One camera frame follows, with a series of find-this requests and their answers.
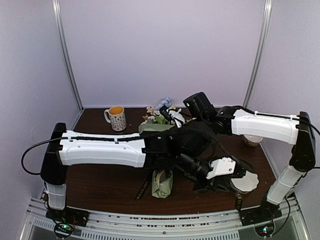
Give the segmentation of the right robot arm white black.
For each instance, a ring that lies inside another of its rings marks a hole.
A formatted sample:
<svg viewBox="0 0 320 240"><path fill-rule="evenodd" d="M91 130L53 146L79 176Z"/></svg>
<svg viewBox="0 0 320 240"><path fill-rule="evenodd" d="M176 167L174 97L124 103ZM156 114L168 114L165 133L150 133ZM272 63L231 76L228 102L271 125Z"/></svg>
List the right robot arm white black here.
<svg viewBox="0 0 320 240"><path fill-rule="evenodd" d="M316 129L307 112L281 115L240 105L216 110L204 92L187 97L183 104L193 118L205 122L217 134L261 137L292 146L289 161L256 210L261 221L268 220L300 179L316 166Z"/></svg>

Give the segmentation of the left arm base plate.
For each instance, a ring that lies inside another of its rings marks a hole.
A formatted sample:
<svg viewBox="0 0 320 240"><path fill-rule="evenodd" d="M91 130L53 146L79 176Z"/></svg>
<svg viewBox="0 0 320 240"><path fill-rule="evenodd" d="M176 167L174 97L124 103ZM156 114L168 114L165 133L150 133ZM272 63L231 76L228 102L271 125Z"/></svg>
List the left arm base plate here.
<svg viewBox="0 0 320 240"><path fill-rule="evenodd" d="M48 208L45 217L56 222L86 227L89 219L89 212L70 207L66 207L64 210Z"/></svg>

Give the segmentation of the wrapping paper sheet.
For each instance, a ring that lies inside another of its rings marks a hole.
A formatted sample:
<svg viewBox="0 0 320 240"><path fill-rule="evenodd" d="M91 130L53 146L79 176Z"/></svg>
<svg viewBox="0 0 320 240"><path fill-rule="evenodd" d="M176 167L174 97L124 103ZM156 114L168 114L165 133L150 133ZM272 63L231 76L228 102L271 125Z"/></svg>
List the wrapping paper sheet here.
<svg viewBox="0 0 320 240"><path fill-rule="evenodd" d="M145 121L138 127L139 133L143 132L162 132L172 128L171 124L152 123ZM174 174L172 170L155 169L151 172L151 195L158 199L167 198L173 188Z"/></svg>

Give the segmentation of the peach flower stem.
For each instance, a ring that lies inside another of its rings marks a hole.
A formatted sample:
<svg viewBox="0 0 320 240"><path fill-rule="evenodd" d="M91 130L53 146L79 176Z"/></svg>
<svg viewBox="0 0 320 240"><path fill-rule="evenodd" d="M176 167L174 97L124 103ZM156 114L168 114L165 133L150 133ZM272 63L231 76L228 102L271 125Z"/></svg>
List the peach flower stem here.
<svg viewBox="0 0 320 240"><path fill-rule="evenodd" d="M155 108L148 106L146 107L146 114L142 117L145 121L154 118L155 116Z"/></svg>

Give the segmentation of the blue flower stem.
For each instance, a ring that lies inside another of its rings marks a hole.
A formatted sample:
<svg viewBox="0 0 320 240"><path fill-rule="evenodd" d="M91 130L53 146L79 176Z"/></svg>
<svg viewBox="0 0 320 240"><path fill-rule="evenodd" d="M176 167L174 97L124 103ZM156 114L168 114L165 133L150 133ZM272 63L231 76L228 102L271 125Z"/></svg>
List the blue flower stem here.
<svg viewBox="0 0 320 240"><path fill-rule="evenodd" d="M155 107L154 109L159 111L163 106L166 106L167 108L172 107L172 99L170 97L163 98Z"/></svg>

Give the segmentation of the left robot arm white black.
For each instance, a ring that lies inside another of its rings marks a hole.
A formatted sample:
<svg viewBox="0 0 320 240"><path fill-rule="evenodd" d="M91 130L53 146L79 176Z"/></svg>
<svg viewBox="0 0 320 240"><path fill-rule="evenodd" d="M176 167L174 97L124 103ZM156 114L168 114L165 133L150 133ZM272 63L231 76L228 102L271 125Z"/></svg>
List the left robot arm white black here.
<svg viewBox="0 0 320 240"><path fill-rule="evenodd" d="M217 144L216 134L205 124L171 127L125 135L87 134L68 130L57 123L46 145L41 170L47 205L61 222L72 218L66 207L67 171L75 165L120 165L133 168L170 170L178 167L208 187L220 176L236 172L238 161L230 154L214 161L200 161L198 155L207 144Z"/></svg>

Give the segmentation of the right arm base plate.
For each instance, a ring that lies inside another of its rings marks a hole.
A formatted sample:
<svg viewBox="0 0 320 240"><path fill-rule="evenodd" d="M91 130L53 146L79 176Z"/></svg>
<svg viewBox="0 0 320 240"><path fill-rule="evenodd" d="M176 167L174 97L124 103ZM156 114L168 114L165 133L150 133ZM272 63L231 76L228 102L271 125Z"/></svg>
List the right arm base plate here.
<svg viewBox="0 0 320 240"><path fill-rule="evenodd" d="M283 214L279 209L271 211L270 209L261 208L260 206L241 210L239 212L239 217L242 226L271 222L272 220L279 218L282 215Z"/></svg>

